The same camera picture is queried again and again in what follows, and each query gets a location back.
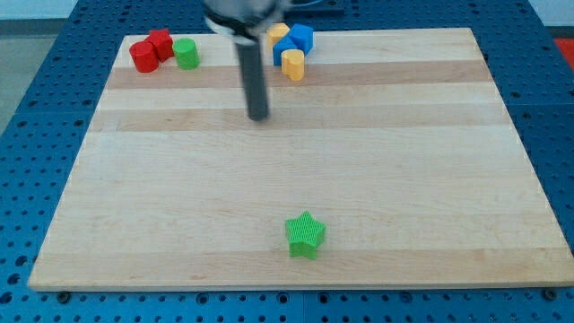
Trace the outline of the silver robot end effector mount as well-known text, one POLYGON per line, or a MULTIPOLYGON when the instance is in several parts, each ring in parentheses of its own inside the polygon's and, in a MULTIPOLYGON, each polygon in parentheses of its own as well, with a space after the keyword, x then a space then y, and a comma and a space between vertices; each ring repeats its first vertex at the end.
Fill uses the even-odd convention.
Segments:
POLYGON ((206 25, 238 44, 258 42, 287 11, 285 0, 204 0, 202 6, 206 25))

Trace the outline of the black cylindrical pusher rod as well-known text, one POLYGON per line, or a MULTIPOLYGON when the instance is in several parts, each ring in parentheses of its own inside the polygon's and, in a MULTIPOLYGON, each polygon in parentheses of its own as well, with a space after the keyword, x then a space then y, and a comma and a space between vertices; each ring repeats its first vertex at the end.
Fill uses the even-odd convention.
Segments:
POLYGON ((269 107, 260 43, 246 39, 238 42, 236 49, 248 117, 262 121, 269 116, 269 107))

